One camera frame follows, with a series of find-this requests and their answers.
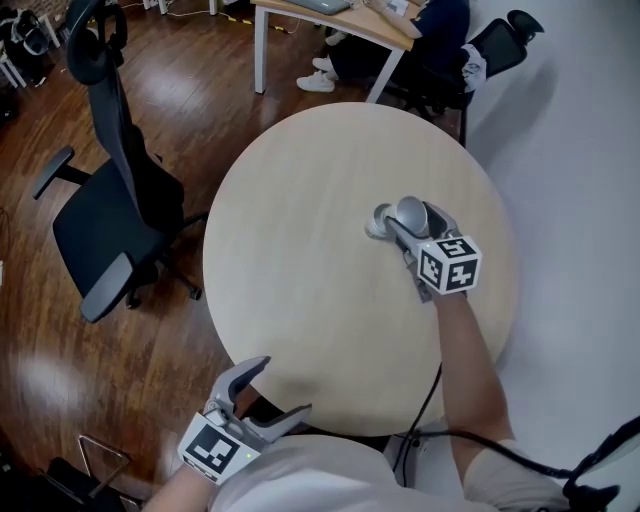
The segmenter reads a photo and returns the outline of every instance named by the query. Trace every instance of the hand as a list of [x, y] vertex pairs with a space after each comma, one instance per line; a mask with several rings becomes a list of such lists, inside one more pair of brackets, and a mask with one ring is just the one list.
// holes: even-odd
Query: hand
[[367, 5], [378, 14], [387, 8], [386, 0], [367, 0]]

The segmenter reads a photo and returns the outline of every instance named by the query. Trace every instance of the wooden floor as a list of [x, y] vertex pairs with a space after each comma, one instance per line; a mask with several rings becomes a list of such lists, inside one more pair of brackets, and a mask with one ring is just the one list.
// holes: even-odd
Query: wooden floor
[[[172, 10], [178, 6], [206, 9], [206, 2]], [[161, 17], [141, 7], [126, 13], [120, 73], [133, 120], [148, 149], [184, 184], [187, 215], [209, 209], [227, 169], [270, 126], [316, 105], [366, 97], [357, 86], [331, 95], [296, 87], [323, 47], [321, 31], [309, 23], [293, 35], [270, 30], [261, 96], [253, 92], [253, 27], [221, 16]], [[295, 20], [277, 24], [293, 29]], [[0, 207], [10, 218], [10, 236], [6, 224], [0, 229], [0, 429], [24, 463], [42, 468], [55, 456], [82, 467], [76, 437], [95, 436], [133, 459], [118, 485], [148, 497], [179, 465], [179, 436], [231, 363], [206, 297], [189, 300], [164, 274], [141, 290], [138, 310], [120, 304], [96, 325], [82, 320], [51, 231], [75, 186], [54, 182], [37, 202], [30, 191], [67, 144], [76, 151], [74, 165], [87, 171], [106, 154], [94, 138], [84, 88], [61, 52], [54, 60], [45, 85], [21, 92], [18, 119], [0, 128]], [[199, 283], [203, 232], [196, 226], [176, 245], [179, 267]]]

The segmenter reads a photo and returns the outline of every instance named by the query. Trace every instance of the chair armrest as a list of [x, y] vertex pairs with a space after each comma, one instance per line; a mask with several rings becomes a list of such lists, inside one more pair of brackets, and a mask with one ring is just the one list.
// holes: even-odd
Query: chair armrest
[[100, 320], [122, 298], [132, 276], [133, 261], [121, 252], [84, 297], [80, 305], [82, 316], [90, 323]]
[[49, 160], [49, 163], [36, 179], [36, 185], [33, 187], [34, 199], [38, 199], [42, 195], [45, 189], [53, 181], [53, 178], [60, 178], [70, 181], [71, 183], [82, 185], [91, 177], [90, 174], [67, 165], [74, 155], [75, 152], [71, 146], [67, 146], [58, 151], [55, 156]]

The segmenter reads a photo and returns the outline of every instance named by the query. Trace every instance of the round table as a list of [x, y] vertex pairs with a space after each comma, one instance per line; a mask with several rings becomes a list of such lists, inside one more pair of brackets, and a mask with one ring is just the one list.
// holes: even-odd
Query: round table
[[[367, 103], [312, 108], [258, 137], [211, 207], [204, 283], [234, 362], [268, 355], [253, 385], [339, 434], [406, 431], [440, 363], [433, 304], [400, 250], [372, 240], [374, 208], [414, 195], [453, 216], [483, 252], [469, 301], [494, 358], [516, 302], [510, 227], [496, 190], [449, 135]], [[439, 390], [422, 423], [443, 413]]]

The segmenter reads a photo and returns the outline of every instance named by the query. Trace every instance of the chair seat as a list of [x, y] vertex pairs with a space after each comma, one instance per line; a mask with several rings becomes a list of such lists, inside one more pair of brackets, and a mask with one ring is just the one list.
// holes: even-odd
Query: chair seat
[[129, 254], [134, 267], [148, 267], [175, 236], [142, 221], [112, 160], [67, 201], [53, 222], [53, 234], [83, 297], [118, 254]]

